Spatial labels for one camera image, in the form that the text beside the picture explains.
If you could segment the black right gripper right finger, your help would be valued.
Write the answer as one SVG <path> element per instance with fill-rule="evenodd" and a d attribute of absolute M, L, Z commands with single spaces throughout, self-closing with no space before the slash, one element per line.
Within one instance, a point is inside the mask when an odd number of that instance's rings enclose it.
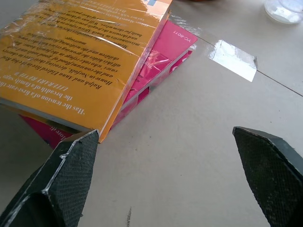
<path fill-rule="evenodd" d="M 232 131 L 253 195 L 272 227 L 303 225 L 303 158 L 285 140 L 235 126 Z"/>

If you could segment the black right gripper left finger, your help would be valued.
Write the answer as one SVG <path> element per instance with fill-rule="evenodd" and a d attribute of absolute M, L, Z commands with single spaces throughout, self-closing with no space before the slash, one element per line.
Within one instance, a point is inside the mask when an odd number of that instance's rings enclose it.
<path fill-rule="evenodd" d="M 76 227 L 91 185 L 98 130 L 61 141 L 0 216 L 2 227 Z"/>

